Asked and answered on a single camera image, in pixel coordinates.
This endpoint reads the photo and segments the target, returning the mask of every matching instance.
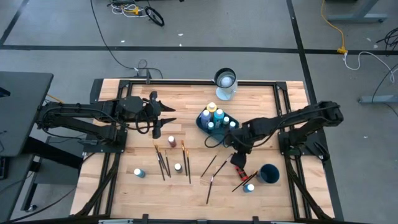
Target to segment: white cable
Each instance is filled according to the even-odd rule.
[[[346,67],[347,67],[348,69],[351,69],[351,70],[358,70],[358,69],[361,67],[361,60],[360,60],[361,54],[369,54],[369,55],[372,55],[373,57],[375,57],[376,59],[378,59],[381,63],[383,63],[383,65],[385,65],[385,66],[387,67],[387,69],[388,69],[388,70],[390,71],[390,73],[391,73],[391,75],[390,75],[390,82],[395,83],[396,79],[395,79],[395,77],[394,77],[394,73],[395,73],[396,71],[398,71],[398,68],[395,69],[394,71],[391,71],[391,68],[388,66],[388,64],[386,64],[385,62],[383,62],[378,56],[372,54],[371,52],[365,52],[365,51],[364,51],[364,52],[360,52],[360,53],[358,54],[358,68],[351,68],[350,66],[347,65],[347,61],[346,61],[346,59],[347,59],[347,53],[345,53],[345,54],[344,54],[344,57],[343,57],[343,61],[344,61],[344,64],[346,65]]]

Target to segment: brush handle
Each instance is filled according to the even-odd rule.
[[[203,174],[200,177],[203,177],[203,175],[206,174],[206,171],[209,169],[209,167],[211,166],[211,164],[213,163],[213,161],[216,159],[217,155],[214,156],[214,158],[211,160],[211,162],[209,163],[209,165],[207,166],[207,168],[205,169],[205,171],[203,172]]]

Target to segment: concrete floor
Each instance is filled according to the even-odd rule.
[[[0,34],[21,2],[0,1]],[[114,15],[106,7],[107,0],[93,2],[108,45],[297,48],[285,1],[151,1],[152,7],[164,17],[164,27],[147,19]],[[322,21],[321,3],[293,0],[303,45],[306,49],[337,49],[341,45],[340,34]],[[352,11],[359,4],[360,1],[350,4],[329,2],[325,12]],[[396,28],[397,11],[398,2],[380,1],[372,12],[389,13],[386,22],[338,24],[346,34],[346,48],[373,50],[377,39]],[[30,0],[5,44],[103,46],[89,0]],[[376,50],[384,49],[382,44],[378,47]],[[129,66],[136,66],[140,59],[146,59],[148,66],[161,69],[165,78],[211,78],[219,68],[231,67],[238,78],[244,80],[304,81],[298,54],[143,51],[114,54]],[[390,66],[398,62],[398,56],[380,58]],[[359,96],[373,93],[387,72],[386,68],[370,56],[362,58],[363,67],[358,71],[348,70],[340,55],[307,55],[307,60],[317,100],[339,103],[345,116],[338,128],[325,130],[345,220],[395,223],[398,118],[385,105],[357,103]],[[356,55],[348,57],[352,67],[356,67],[357,62]],[[64,101],[81,103],[88,103],[93,79],[135,75],[132,70],[120,67],[106,51],[0,50],[0,70],[53,73],[55,77],[49,93]],[[379,93],[395,93],[396,88],[386,80]],[[53,132],[77,135],[65,129]],[[33,130],[32,136],[41,140],[46,138],[37,130]],[[48,205],[72,187],[40,185],[34,203],[39,207]],[[70,195],[30,219],[65,217],[72,200],[73,195]],[[25,215],[19,207],[16,206],[13,218]]]

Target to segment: paint bottle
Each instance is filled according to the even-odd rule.
[[[216,110],[216,112],[214,113],[214,118],[213,118],[215,129],[220,128],[220,126],[223,122],[223,119],[224,119],[224,111],[221,109]]]
[[[207,129],[209,129],[210,131],[213,130],[213,129],[214,129],[214,123],[210,121],[210,122],[207,124]]]
[[[230,129],[236,128],[236,123],[234,121],[229,122],[229,128]]]
[[[206,109],[210,112],[211,115],[213,115],[214,112],[217,110],[217,105],[213,102],[207,104]]]
[[[169,138],[167,139],[167,141],[169,142],[169,144],[170,144],[171,147],[177,146],[177,143],[175,142],[174,136],[169,136]]]
[[[223,126],[228,126],[229,125],[229,117],[224,117],[223,119]]]
[[[204,110],[200,115],[200,122],[202,127],[207,127],[207,124],[210,122],[211,114],[208,110]]]
[[[175,164],[175,165],[174,165],[174,169],[175,169],[175,171],[177,171],[177,173],[179,173],[179,174],[182,173],[182,166],[181,166],[181,164]]]
[[[141,177],[141,178],[144,178],[145,177],[145,172],[142,170],[142,169],[135,169],[134,170],[134,174],[137,176],[137,177]]]
[[[245,193],[252,192],[253,190],[254,190],[254,185],[252,184],[246,184],[243,186],[243,192]]]

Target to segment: wooden tabletop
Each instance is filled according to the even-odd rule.
[[[105,79],[99,100],[115,98],[118,83],[118,79]],[[287,86],[292,109],[307,106],[303,83],[287,82]],[[177,120],[166,124],[161,129],[162,136],[154,140],[159,145],[163,157],[164,151],[167,150],[172,177],[165,177],[166,181],[162,179],[151,131],[145,135],[129,131],[126,150],[121,156],[118,170],[111,218],[141,218],[142,214],[147,213],[149,218],[159,219],[252,220],[253,216],[258,216],[260,220],[294,219],[285,162],[279,153],[276,134],[265,145],[252,150],[248,155],[245,171],[250,175],[264,164],[273,164],[279,169],[279,181],[275,184],[260,184],[253,179],[253,192],[244,193],[242,189],[238,189],[232,193],[241,180],[234,166],[227,163],[215,177],[209,203],[206,205],[211,175],[233,149],[223,146],[206,148],[203,142],[207,134],[197,128],[197,116],[207,103],[213,101],[241,123],[257,117],[274,117],[277,114],[271,87],[239,86],[236,96],[231,101],[217,99],[216,87],[206,85],[134,85],[132,95],[148,98],[149,93],[154,90],[157,91],[158,100],[176,109],[173,113],[162,113],[162,118]],[[167,142],[171,135],[177,140],[175,148],[171,148]],[[184,172],[178,174],[173,169],[175,163],[183,165],[181,140],[184,140],[185,147],[189,150],[192,184],[189,184]],[[212,166],[203,178],[200,178],[217,153]],[[103,156],[98,153],[83,164],[71,213],[79,211],[96,190]],[[323,211],[334,217],[320,160],[314,156],[303,156],[302,164],[308,191]],[[146,177],[136,177],[133,173],[136,168],[144,170]],[[298,189],[296,192],[300,214],[303,217],[301,195]],[[103,197],[102,213],[105,199],[106,197]]]

